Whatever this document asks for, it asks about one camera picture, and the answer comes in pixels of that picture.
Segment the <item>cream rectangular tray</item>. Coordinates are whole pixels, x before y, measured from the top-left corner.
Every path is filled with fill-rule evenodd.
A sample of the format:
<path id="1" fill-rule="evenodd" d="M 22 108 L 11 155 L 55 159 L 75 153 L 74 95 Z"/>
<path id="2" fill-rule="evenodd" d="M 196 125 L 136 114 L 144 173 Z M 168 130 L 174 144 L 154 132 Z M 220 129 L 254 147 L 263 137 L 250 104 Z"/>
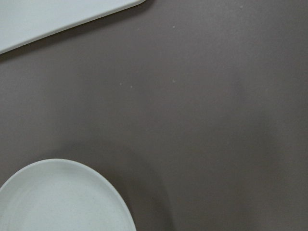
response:
<path id="1" fill-rule="evenodd" d="M 0 52 L 141 3 L 140 0 L 2 0 Z"/>

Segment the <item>cream round plate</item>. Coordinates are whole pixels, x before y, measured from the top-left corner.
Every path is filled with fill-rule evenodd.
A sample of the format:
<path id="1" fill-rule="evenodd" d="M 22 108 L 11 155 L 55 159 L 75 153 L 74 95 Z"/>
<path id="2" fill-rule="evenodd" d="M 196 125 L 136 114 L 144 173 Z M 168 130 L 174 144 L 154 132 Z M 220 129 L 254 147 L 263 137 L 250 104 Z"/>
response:
<path id="1" fill-rule="evenodd" d="M 0 189 L 3 231 L 134 231 L 119 192 L 92 168 L 66 159 L 32 163 Z"/>

